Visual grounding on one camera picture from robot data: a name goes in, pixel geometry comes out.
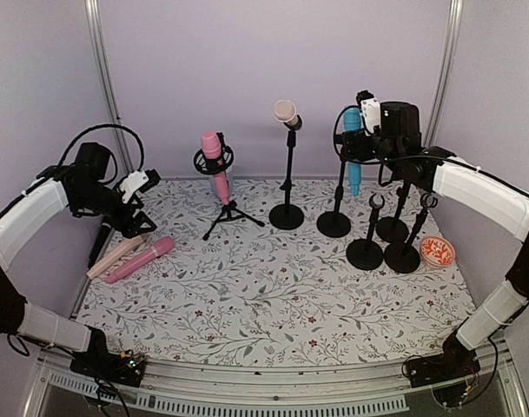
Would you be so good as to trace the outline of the black microphone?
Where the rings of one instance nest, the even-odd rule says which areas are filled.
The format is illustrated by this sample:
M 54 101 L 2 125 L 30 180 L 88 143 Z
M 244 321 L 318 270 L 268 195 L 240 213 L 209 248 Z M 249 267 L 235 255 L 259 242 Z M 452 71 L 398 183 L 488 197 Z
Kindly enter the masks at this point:
M 104 216 L 102 219 L 100 228 L 98 229 L 98 233 L 95 238 L 92 249 L 90 250 L 90 253 L 89 253 L 87 268 L 91 268 L 95 265 L 96 260 L 98 259 L 98 256 L 100 255 L 102 248 L 104 247 L 104 244 L 109 237 L 109 233 L 111 229 L 112 227 L 111 227 L 109 218 Z

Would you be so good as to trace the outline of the blue microphone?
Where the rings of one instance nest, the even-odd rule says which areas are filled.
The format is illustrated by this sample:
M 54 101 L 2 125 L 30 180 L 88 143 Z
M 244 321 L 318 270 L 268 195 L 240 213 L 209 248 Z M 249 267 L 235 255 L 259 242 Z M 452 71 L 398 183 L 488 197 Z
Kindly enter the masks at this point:
M 361 166 L 355 162 L 356 160 L 356 139 L 354 132 L 361 129 L 360 110 L 356 107 L 347 106 L 342 116 L 343 128 L 345 135 L 345 147 L 348 160 L 348 180 L 353 196 L 360 194 L 361 185 Z

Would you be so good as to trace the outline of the short pink microphone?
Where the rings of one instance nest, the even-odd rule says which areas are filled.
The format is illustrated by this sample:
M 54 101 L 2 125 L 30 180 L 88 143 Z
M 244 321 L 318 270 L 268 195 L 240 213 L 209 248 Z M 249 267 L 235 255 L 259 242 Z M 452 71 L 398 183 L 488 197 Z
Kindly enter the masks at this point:
M 106 278 L 105 282 L 108 284 L 116 283 L 129 275 L 135 273 L 138 269 L 142 268 L 146 264 L 152 262 L 156 258 L 159 258 L 167 254 L 175 246 L 174 240 L 170 236 L 163 237 L 149 248 L 144 250 L 142 253 L 137 255 L 135 258 L 124 263 L 121 267 L 110 273 Z

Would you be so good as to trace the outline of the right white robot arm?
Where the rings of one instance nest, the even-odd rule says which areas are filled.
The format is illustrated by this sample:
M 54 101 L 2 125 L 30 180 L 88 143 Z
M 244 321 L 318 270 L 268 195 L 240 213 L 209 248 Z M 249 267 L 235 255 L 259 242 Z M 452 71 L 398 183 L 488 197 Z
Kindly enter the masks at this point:
M 435 371 L 454 378 L 473 351 L 529 305 L 529 192 L 513 186 L 449 149 L 422 141 L 420 112 L 402 101 L 381 102 L 364 91 L 345 113 L 355 110 L 358 129 L 335 132 L 342 154 L 361 166 L 387 169 L 391 182 L 468 209 L 504 230 L 519 251 L 503 281 L 446 338 Z

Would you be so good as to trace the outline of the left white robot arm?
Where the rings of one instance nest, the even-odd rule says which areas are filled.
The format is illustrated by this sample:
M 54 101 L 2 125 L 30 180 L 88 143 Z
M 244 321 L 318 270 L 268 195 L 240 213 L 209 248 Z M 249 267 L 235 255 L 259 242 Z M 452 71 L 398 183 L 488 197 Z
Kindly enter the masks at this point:
M 48 167 L 0 215 L 0 334 L 70 351 L 97 377 L 109 376 L 116 367 L 104 332 L 29 302 L 9 273 L 18 256 L 64 211 L 102 216 L 125 238 L 155 230 L 139 195 L 153 188 L 160 175 L 139 168 L 108 185 L 109 158 L 101 144 L 82 144 L 75 161 Z

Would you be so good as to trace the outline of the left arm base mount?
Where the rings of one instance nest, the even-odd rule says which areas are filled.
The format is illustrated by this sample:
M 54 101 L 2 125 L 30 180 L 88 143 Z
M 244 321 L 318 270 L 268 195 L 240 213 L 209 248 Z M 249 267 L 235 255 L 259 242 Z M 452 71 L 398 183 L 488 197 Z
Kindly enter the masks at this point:
M 128 387 L 140 387 L 146 369 L 145 354 L 136 354 L 132 350 L 120 354 L 106 350 L 98 353 L 71 353 L 69 369 L 88 377 L 117 383 Z

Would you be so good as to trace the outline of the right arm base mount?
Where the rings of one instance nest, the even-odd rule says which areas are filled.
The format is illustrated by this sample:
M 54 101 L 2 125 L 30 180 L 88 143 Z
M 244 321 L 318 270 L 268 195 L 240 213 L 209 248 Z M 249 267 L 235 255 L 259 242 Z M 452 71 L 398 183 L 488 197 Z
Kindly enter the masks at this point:
M 412 355 L 404 360 L 401 372 L 411 387 L 424 387 L 477 374 L 480 364 L 476 353 L 465 356 L 452 354 Z

